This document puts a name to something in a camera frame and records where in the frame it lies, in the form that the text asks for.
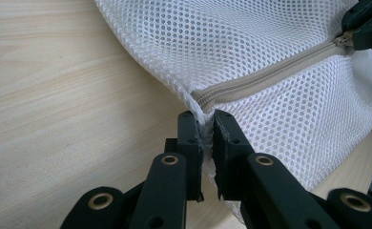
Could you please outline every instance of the metal grommet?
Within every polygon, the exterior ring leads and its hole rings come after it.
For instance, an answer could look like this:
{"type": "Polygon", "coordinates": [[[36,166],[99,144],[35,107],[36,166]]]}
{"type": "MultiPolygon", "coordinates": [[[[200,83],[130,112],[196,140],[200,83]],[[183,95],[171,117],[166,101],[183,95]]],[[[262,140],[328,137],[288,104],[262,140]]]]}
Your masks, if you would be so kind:
{"type": "Polygon", "coordinates": [[[262,165],[273,165],[273,159],[267,156],[257,156],[255,161],[262,165]]]}
{"type": "Polygon", "coordinates": [[[179,158],[176,156],[165,156],[161,159],[162,164],[165,165],[174,165],[179,161],[179,158]]]}
{"type": "Polygon", "coordinates": [[[108,207],[111,203],[113,202],[113,196],[112,194],[109,194],[109,193],[100,193],[100,194],[96,194],[94,195],[88,202],[88,206],[91,208],[91,209],[94,209],[94,210],[101,210],[103,208],[106,208],[108,207]],[[95,203],[94,201],[97,199],[97,198],[106,198],[106,201],[102,202],[102,203],[95,203]]]}
{"type": "Polygon", "coordinates": [[[341,201],[348,207],[357,210],[359,212],[370,212],[371,205],[362,198],[358,198],[351,194],[341,194],[341,201]]]}

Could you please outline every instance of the zipper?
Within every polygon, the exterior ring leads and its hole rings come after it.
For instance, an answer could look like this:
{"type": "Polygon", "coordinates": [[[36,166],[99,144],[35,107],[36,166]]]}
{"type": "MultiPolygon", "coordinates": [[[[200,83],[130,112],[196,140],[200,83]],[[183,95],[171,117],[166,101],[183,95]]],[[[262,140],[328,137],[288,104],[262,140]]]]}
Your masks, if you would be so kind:
{"type": "Polygon", "coordinates": [[[298,73],[332,55],[348,55],[353,49],[342,43],[342,38],[330,38],[327,41],[288,57],[256,73],[228,80],[210,86],[204,90],[192,92],[192,97],[204,113],[217,103],[232,102],[269,88],[281,80],[298,73]]]}

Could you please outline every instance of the light wood surface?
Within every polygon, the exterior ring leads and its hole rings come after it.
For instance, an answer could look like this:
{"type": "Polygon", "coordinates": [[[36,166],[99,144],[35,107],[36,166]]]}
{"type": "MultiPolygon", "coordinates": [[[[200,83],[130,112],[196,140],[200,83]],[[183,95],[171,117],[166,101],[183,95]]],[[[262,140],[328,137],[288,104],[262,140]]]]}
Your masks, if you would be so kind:
{"type": "Polygon", "coordinates": [[[350,188],[367,193],[372,180],[372,130],[343,164],[323,180],[312,193],[326,198],[332,189],[350,188]]]}
{"type": "MultiPolygon", "coordinates": [[[[58,228],[87,191],[134,187],[184,110],[93,1],[0,1],[0,228],[58,228]]],[[[347,173],[369,183],[372,165],[347,173]]],[[[188,228],[244,228],[206,177],[203,191],[188,228]]]]}

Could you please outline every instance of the zipper slider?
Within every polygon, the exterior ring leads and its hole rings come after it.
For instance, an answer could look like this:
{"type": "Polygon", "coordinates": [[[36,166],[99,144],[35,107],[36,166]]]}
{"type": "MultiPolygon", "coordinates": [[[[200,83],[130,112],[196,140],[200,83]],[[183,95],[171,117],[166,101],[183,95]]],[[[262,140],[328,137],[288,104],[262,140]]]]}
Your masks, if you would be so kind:
{"type": "Polygon", "coordinates": [[[342,36],[335,38],[333,42],[338,46],[353,47],[353,30],[344,32],[342,36]]]}

